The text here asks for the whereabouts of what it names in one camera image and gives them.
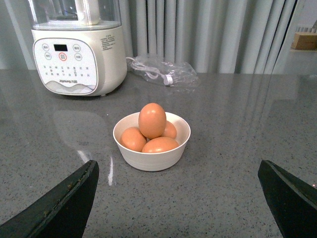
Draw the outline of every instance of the digital display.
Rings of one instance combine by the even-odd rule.
[[[68,51],[67,45],[54,45],[55,51]]]

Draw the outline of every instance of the clear plastic bag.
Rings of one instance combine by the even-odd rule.
[[[128,70],[146,81],[168,87],[197,87],[200,80],[187,62],[172,63],[157,55],[127,57]]]

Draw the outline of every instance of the control panel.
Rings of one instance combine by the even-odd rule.
[[[45,38],[33,45],[34,58],[45,86],[63,94],[89,94],[98,84],[92,49],[83,41]]]

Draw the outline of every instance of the bowl of eggs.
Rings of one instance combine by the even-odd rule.
[[[189,124],[156,103],[121,119],[113,137],[124,160],[143,171],[161,171],[181,158],[190,137]]]

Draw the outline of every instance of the transparent jar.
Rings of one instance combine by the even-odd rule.
[[[28,0],[34,30],[102,30],[121,26],[118,0]]]

